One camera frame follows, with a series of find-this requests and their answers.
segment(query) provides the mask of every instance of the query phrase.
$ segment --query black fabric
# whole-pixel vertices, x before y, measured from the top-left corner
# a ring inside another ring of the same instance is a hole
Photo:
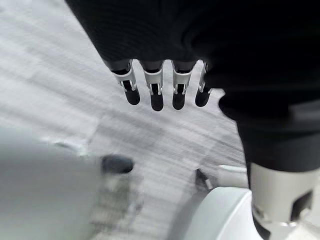
[[[225,90],[248,162],[320,167],[319,1],[66,1],[106,61],[209,62],[206,86]]]

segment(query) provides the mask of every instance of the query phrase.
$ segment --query robotic finger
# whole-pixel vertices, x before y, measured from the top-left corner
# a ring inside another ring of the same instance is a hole
[[[140,95],[132,67],[132,59],[113,62],[104,61],[104,63],[113,73],[118,84],[122,86],[127,101],[132,105],[137,105],[140,102]]]
[[[213,88],[209,88],[204,81],[204,76],[208,71],[209,65],[207,62],[205,62],[199,81],[199,88],[195,96],[195,104],[198,107],[204,107],[208,103],[210,94],[213,90]]]
[[[197,61],[171,61],[173,67],[172,106],[181,110],[185,105],[186,91],[189,86],[192,70]]]
[[[164,107],[163,91],[163,64],[164,61],[140,61],[144,71],[146,86],[150,92],[151,107],[161,111]]]

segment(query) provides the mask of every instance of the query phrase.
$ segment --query blurred object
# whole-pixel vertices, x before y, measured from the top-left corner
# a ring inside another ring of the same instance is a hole
[[[220,187],[249,188],[247,169],[245,167],[219,165],[217,181]]]
[[[130,157],[109,154],[101,157],[103,173],[126,174],[134,168],[134,161]]]
[[[90,239],[99,166],[12,129],[0,136],[1,239]]]
[[[202,201],[184,240],[261,240],[251,213],[249,189],[218,187]]]
[[[128,174],[104,173],[90,217],[98,232],[113,236],[130,230],[144,205],[143,192],[139,191],[141,183],[142,179],[135,171]]]

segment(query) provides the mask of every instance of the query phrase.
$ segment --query robotic hand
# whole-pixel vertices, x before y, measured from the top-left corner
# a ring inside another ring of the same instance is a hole
[[[162,65],[173,64],[173,106],[184,105],[198,59],[196,104],[223,89],[236,121],[265,240],[284,239],[312,208],[320,174],[320,15],[316,1],[66,0],[129,103],[140,101],[131,59],[151,106],[163,108]]]

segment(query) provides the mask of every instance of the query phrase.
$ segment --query black fingertip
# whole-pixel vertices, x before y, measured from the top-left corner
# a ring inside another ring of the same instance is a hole
[[[164,97],[163,95],[150,95],[151,98],[151,107],[153,110],[159,112],[164,108]]]
[[[132,90],[125,91],[125,96],[128,102],[132,105],[137,105],[140,102],[140,94],[139,94],[138,88],[136,88],[134,91]]]
[[[172,97],[172,106],[176,110],[181,110],[185,105],[186,95],[182,93],[173,94]]]
[[[198,90],[198,92],[196,93],[196,96],[195,96],[195,104],[198,107],[204,107],[208,103],[209,97],[210,97],[210,93],[200,92]]]

